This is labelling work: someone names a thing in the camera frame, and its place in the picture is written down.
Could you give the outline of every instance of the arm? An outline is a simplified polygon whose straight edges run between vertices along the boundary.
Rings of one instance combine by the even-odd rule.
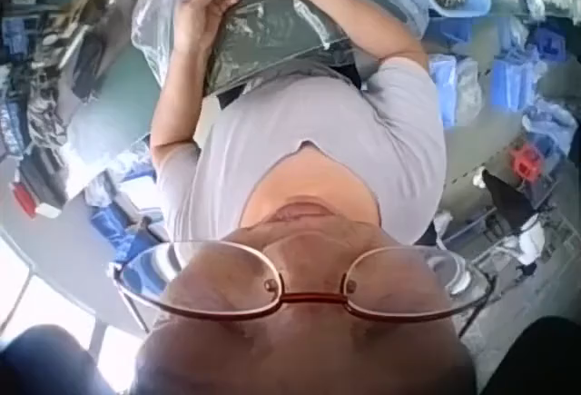
[[[203,81],[224,12],[238,0],[181,0],[175,11],[170,67],[152,121],[151,150],[159,171],[177,147],[193,143]]]
[[[351,41],[384,62],[405,57],[428,68],[421,43],[407,27],[370,0],[310,0],[345,31]]]
[[[158,170],[172,150],[184,143],[193,143],[202,111],[207,60],[205,54],[172,53],[167,79],[152,122],[150,147],[153,163]]]

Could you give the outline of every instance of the t-shirt sleeve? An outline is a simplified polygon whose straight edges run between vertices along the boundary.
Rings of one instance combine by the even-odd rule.
[[[157,187],[162,199],[162,213],[171,239],[174,239],[180,219],[189,211],[193,179],[200,157],[195,144],[180,145],[163,160],[157,173]]]
[[[438,208],[446,180],[446,143],[438,105],[438,89],[419,64],[389,59],[368,80],[365,93],[392,146],[397,173],[392,173],[393,218],[404,230],[403,218],[428,224]],[[424,231],[410,233],[419,237]]]

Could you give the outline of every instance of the gray t-shirt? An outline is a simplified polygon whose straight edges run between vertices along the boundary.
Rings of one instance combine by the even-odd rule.
[[[262,177],[311,143],[367,184],[389,235],[415,242],[438,208],[446,174],[438,91],[404,58],[389,59],[367,85],[360,92],[330,72],[289,74],[241,96],[222,112],[203,151],[181,146],[160,167],[172,240],[220,239],[236,230]]]

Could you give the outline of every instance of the hand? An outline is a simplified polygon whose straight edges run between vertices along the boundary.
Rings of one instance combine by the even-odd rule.
[[[226,10],[239,0],[180,0],[174,15],[173,51],[208,54]]]

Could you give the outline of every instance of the red object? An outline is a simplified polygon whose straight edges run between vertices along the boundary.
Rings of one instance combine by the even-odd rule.
[[[527,182],[534,183],[543,171],[543,155],[530,143],[520,150],[510,152],[513,156],[512,169],[516,175]]]
[[[26,187],[21,183],[14,183],[12,186],[12,193],[23,211],[25,211],[30,218],[35,218],[36,203],[34,202],[33,196],[28,192],[28,190],[26,190]]]

